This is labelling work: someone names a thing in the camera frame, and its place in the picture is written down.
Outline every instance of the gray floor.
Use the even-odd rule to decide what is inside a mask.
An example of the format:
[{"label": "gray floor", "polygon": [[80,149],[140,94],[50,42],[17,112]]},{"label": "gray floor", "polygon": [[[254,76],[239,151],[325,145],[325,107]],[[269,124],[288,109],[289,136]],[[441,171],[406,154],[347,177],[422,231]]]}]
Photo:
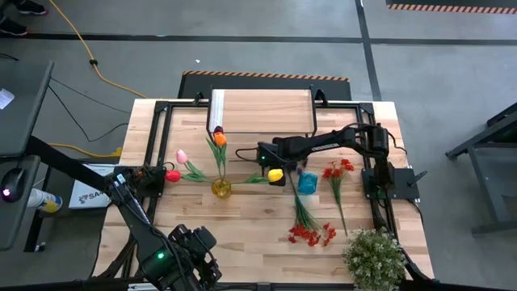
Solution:
[{"label": "gray floor", "polygon": [[[352,0],[57,3],[85,33],[360,37]],[[364,4],[371,37],[517,37],[515,15],[390,11],[383,1]],[[53,9],[45,18],[19,21],[37,32],[70,32]],[[372,100],[361,44],[90,41],[89,45],[105,76],[151,97],[174,98],[184,70],[229,70],[347,76],[354,100]],[[410,163],[417,171],[429,171],[419,188],[436,278],[516,289],[517,233],[471,236],[470,227],[490,221],[487,209],[470,161],[461,157],[450,162],[443,153],[517,101],[517,85],[512,82],[517,73],[517,46],[374,45],[372,51],[382,99],[396,103]],[[27,61],[53,59],[54,78],[112,106],[131,109],[134,96],[100,81],[77,41],[0,39],[0,52]],[[82,99],[55,82],[51,86],[91,137],[128,120],[128,115]],[[88,143],[50,93],[36,123],[36,135],[96,153],[110,153],[124,141],[121,129]],[[87,278],[102,220],[102,215],[97,215],[50,221],[48,250],[41,254],[21,254],[20,239],[15,249],[0,253],[0,266],[6,270],[0,274],[0,285]]]}]

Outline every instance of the yellow and black tape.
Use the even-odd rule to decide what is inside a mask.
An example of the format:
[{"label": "yellow and black tape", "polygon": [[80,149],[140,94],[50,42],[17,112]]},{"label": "yellow and black tape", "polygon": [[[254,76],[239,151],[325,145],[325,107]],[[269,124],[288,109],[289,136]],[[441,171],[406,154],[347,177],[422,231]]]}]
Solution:
[{"label": "yellow and black tape", "polygon": [[454,5],[422,5],[422,4],[389,4],[389,9],[406,11],[463,12],[463,13],[495,13],[515,14],[517,9],[510,7],[479,7]]},{"label": "yellow and black tape", "polygon": [[293,78],[305,80],[329,80],[329,81],[344,81],[348,82],[346,77],[330,77],[317,75],[299,75],[299,74],[268,74],[268,73],[243,73],[243,72],[218,72],[218,71],[184,71],[185,75],[210,75],[210,76],[238,76],[238,77],[259,77],[259,78]]}]

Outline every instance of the glass vase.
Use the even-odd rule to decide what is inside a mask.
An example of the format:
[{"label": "glass vase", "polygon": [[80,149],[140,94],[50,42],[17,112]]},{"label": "glass vase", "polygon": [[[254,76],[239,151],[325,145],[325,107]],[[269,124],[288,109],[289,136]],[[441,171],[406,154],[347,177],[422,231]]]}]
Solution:
[{"label": "glass vase", "polygon": [[226,179],[217,179],[212,183],[212,193],[219,199],[228,199],[232,195],[232,184]]}]

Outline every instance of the wooden table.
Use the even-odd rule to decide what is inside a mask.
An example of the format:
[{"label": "wooden table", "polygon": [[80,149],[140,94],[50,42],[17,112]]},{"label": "wooden table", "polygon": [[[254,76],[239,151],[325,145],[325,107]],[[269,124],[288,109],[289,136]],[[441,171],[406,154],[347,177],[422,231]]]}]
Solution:
[{"label": "wooden table", "polygon": [[[155,101],[135,101],[120,159],[122,165],[142,165]],[[403,146],[394,103],[374,102],[373,107],[376,121],[395,136],[398,146]],[[206,114],[206,108],[174,109],[166,161],[175,162],[175,151],[182,149],[205,174],[215,176],[216,164],[205,141]],[[353,122],[356,122],[356,116],[350,109],[317,109],[317,134],[328,133]],[[154,153],[158,152],[162,124],[163,120],[158,126]],[[274,136],[279,134],[229,134],[228,160],[236,160],[234,151],[237,148],[255,147],[257,141],[271,141]],[[395,167],[405,167],[406,156],[401,150],[394,149],[391,141],[390,144],[389,160]],[[320,175],[329,162],[340,158],[348,158],[356,169],[343,180],[342,202],[347,228],[349,231],[360,227],[372,228],[372,212],[364,198],[360,178],[363,167],[360,155],[345,148],[315,153],[309,157],[307,171]],[[250,162],[228,162],[227,167],[230,181],[242,180],[260,171],[258,165]],[[181,165],[177,169],[185,171]],[[158,202],[155,225],[165,234],[169,234],[179,223],[191,229],[206,226],[217,239],[212,252],[223,273],[221,282],[351,283],[352,279],[341,258],[346,247],[346,236],[330,186],[320,181],[317,192],[303,197],[303,201],[320,225],[330,222],[336,227],[338,234],[328,247],[308,247],[287,242],[288,229],[292,227],[295,215],[290,187],[236,185],[228,200],[218,200],[207,184],[187,181],[167,183]],[[393,209],[402,246],[420,269],[433,277],[418,212],[405,200],[394,200]],[[128,234],[118,209],[109,208],[94,275],[101,273],[116,257],[128,240]]]}]

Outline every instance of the person's foot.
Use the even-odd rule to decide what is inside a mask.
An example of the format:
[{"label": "person's foot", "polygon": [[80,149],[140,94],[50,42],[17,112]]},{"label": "person's foot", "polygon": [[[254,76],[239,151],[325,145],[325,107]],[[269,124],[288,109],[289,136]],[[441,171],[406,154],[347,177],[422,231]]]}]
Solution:
[{"label": "person's foot", "polygon": [[24,15],[46,15],[47,10],[43,5],[40,5],[38,3],[34,3],[31,0],[25,0],[21,4],[15,4],[16,9],[18,9],[19,13]]},{"label": "person's foot", "polygon": [[7,33],[12,36],[25,36],[28,34],[27,27],[17,24],[10,19],[5,19],[0,23],[0,32]]}]

